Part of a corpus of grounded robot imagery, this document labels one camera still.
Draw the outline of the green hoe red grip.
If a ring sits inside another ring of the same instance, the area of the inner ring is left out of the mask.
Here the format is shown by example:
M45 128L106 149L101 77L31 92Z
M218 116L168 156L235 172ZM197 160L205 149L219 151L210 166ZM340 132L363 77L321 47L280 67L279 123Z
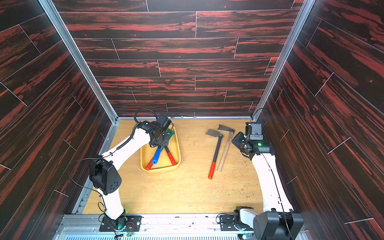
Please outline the green hoe red grip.
M152 160L153 160L153 158L148 162L147 166L145 167L145 169L147 171L149 171L152 168L152 166L153 166Z

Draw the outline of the wooden handle hoe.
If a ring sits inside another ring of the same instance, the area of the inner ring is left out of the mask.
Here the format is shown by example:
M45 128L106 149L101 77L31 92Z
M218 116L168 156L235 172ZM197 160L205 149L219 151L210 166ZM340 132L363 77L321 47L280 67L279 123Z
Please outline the wooden handle hoe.
M221 161L220 161L219 166L218 166L218 171L221 172L223 169L223 166L224 166L224 163L225 163L225 160L226 160L226 157L227 157L227 154L228 154L235 130L231 129L227 126L224 126L224 125L219 125L218 130L229 132L229 138L227 140Z

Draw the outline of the black hoe red grip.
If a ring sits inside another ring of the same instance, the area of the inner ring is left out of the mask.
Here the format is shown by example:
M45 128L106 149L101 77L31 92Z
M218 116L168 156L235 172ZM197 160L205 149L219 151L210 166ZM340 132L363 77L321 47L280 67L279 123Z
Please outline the black hoe red grip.
M177 162L176 162L175 158L173 157L172 153L170 152L168 146L165 146L165 150L166 150L166 152L167 152L167 155L168 155L168 157L169 157L169 159L170 159L171 164L172 164L173 166L177 165Z

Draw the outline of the steel hoe blue grip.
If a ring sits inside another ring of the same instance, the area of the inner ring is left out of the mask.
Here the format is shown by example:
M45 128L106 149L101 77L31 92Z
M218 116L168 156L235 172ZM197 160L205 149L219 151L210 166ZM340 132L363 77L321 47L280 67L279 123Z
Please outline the steel hoe blue grip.
M153 165L156 165L158 163L161 152L162 152L162 147L158 147L152 160Z

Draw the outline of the yellow plastic storage tray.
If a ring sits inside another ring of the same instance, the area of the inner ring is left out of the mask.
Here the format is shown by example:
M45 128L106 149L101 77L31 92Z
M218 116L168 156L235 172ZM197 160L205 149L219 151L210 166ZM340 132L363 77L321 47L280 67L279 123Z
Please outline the yellow plastic storage tray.
M153 165L152 168L149 171L147 171L145 167L147 166L148 162L153 158L157 150L157 147L151 148L150 145L147 144L141 147L140 149L140 154L141 154L140 166L144 172L149 174L160 173L160 172L175 170L180 166L182 158L181 158L181 151L180 151L176 128L172 128L172 129L169 128L169 130L170 130L170 140L169 140L168 148L170 149L170 152L175 158L177 165L173 166L171 164L166 150L163 149L158 163L156 165Z

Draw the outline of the dark hoe red grip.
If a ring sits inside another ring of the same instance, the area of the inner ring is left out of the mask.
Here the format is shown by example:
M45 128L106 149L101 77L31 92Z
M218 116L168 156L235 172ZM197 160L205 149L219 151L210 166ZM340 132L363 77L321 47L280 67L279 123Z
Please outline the dark hoe red grip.
M216 162L217 162L220 146L221 146L221 142L222 142L222 139L223 139L223 135L221 133L219 133L218 131L211 130L211 129L209 129L207 131L206 135L218 138L218 142L217 142L217 145L216 145L213 161L212 161L211 168L210 168L209 175L208 175L208 179L212 180L213 179L213 175L214 175L214 171L215 171L215 167L216 167Z

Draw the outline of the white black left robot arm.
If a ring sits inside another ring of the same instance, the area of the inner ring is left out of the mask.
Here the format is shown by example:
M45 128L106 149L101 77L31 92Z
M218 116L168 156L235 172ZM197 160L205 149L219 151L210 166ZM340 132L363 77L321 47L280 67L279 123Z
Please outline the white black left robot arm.
M141 147L149 144L155 148L151 165L158 163L162 149L167 148L170 139L172 121L164 116L155 116L156 120L136 121L132 133L111 150L93 158L90 163L90 180L101 195L105 207L105 220L112 225L112 231L123 231L130 225L122 205L119 188L122 178L119 169Z

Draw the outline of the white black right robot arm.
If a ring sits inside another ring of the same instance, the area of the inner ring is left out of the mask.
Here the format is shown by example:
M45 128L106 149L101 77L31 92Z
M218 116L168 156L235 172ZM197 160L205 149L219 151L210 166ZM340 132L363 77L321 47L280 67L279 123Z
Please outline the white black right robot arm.
M264 139L262 124L246 123L244 133L239 132L232 143L248 157L256 169L263 196L263 212L250 207L236 207L234 226L240 231L253 229L257 240L294 240L304 219L295 212L288 200L278 174L275 150Z

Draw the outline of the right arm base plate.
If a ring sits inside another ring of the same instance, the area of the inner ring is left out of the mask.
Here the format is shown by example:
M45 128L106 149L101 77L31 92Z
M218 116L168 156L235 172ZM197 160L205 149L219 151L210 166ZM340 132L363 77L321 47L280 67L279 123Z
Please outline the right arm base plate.
M233 214L218 214L216 217L217 224L220 225L221 231L238 231L238 232L250 232L254 229L248 225L241 224L240 221L235 220Z

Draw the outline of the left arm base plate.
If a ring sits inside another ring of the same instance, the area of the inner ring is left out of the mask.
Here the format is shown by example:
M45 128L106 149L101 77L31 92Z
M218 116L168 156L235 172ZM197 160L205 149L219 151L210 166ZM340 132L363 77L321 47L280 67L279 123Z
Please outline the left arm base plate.
M112 220L106 214L103 215L100 232L138 232L141 227L142 216L140 215L124 215Z

